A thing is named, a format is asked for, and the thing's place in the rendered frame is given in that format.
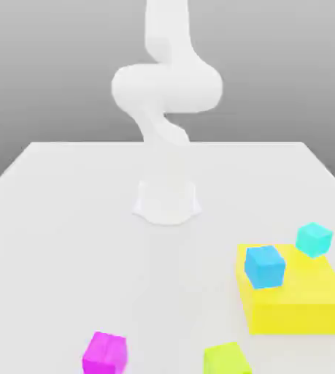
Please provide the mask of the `small magenta cube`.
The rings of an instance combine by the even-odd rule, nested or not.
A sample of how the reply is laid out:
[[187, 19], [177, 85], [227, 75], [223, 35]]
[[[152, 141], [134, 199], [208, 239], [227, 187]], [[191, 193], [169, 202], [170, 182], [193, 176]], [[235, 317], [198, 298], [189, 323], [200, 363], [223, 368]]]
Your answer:
[[126, 339], [95, 332], [82, 357], [84, 374], [123, 374], [128, 362]]

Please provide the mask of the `large yellow box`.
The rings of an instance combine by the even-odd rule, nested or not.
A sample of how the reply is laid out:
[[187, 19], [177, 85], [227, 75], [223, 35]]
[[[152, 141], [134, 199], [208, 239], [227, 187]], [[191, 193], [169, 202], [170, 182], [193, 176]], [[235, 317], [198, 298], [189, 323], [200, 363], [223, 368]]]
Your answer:
[[325, 256], [311, 259], [292, 244], [277, 244], [286, 261], [283, 285], [254, 289], [239, 244], [235, 274], [251, 335], [335, 335], [335, 272]]

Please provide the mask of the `small blue cube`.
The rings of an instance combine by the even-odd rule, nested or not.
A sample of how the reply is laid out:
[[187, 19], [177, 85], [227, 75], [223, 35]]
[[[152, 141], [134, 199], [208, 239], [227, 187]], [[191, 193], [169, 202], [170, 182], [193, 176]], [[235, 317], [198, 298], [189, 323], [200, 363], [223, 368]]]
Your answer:
[[246, 249], [244, 271], [254, 289], [280, 287], [286, 263], [273, 245]]

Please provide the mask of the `small lime cube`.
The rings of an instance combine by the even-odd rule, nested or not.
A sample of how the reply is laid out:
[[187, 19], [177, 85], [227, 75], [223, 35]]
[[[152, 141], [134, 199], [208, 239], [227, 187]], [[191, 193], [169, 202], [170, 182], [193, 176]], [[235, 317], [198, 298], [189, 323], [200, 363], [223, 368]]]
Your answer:
[[237, 342], [204, 350], [203, 374], [252, 374], [252, 369]]

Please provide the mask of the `small turquoise cube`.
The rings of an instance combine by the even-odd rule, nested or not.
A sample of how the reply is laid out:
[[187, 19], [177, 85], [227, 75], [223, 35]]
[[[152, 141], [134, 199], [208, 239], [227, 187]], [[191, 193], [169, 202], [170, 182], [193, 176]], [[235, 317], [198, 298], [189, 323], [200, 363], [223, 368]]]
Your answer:
[[312, 222], [298, 229], [296, 248], [315, 259], [328, 252], [332, 237], [333, 232], [330, 229]]

